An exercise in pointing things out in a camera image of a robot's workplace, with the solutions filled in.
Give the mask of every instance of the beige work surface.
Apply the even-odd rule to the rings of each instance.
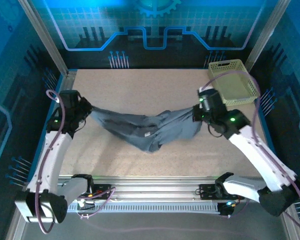
[[[203,69],[82,69],[77,72],[73,89],[99,108],[157,115],[197,104],[197,90],[208,82],[207,73]],[[236,108],[252,119],[254,104]],[[259,119],[256,126],[264,139]],[[88,117],[66,152],[60,174],[217,177],[225,172],[259,176],[234,145],[223,137],[211,136],[206,124],[192,140],[174,141],[155,153],[146,153]]]

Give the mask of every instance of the plastic basket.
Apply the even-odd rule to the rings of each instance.
[[[240,59],[216,61],[209,63],[208,76],[210,79],[228,71],[243,71],[248,73]],[[258,96],[258,91],[250,77],[243,74],[228,74],[212,82],[219,91],[226,106],[252,103]]]

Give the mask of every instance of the metal pillar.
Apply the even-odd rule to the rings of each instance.
[[[31,0],[18,0],[20,5],[22,6],[25,14],[29,18],[32,26],[35,31],[39,35],[41,41],[43,42],[45,48],[47,49],[49,55],[57,66],[58,70],[63,76],[67,76],[68,68],[61,57],[53,39],[51,38],[44,22],[42,21],[38,11],[35,6],[31,2]]]
[[[250,52],[249,57],[247,58],[244,66],[248,72],[251,71],[254,64],[256,63],[258,57],[263,51],[265,45],[267,44],[269,38],[273,34],[276,26],[278,25],[281,17],[285,13],[291,0],[279,0],[276,6],[274,7],[271,16],[266,22],[258,40],[256,41],[252,51]]]

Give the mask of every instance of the garment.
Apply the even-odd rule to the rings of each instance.
[[[123,114],[93,107],[91,117],[113,135],[149,153],[174,140],[193,138],[202,125],[193,122],[192,107],[166,110],[157,116]]]

